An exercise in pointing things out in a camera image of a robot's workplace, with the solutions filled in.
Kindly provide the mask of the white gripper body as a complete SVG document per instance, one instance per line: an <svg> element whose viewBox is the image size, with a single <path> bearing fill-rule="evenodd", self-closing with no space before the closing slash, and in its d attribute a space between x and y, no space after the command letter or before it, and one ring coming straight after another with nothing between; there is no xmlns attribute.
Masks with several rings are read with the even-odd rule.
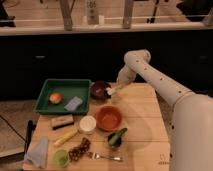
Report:
<svg viewBox="0 0 213 171"><path fill-rule="evenodd" d="M134 72L127 68L122 68L118 73L117 85L123 88L134 81Z"/></svg>

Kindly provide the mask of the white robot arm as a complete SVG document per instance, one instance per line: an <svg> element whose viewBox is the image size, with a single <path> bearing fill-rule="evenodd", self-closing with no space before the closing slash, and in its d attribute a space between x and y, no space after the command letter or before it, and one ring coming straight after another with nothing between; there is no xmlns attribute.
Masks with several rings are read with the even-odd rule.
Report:
<svg viewBox="0 0 213 171"><path fill-rule="evenodd" d="M213 98L161 73L150 60L148 50L127 52L117 82L128 85L140 75L172 107L169 171L213 171Z"/></svg>

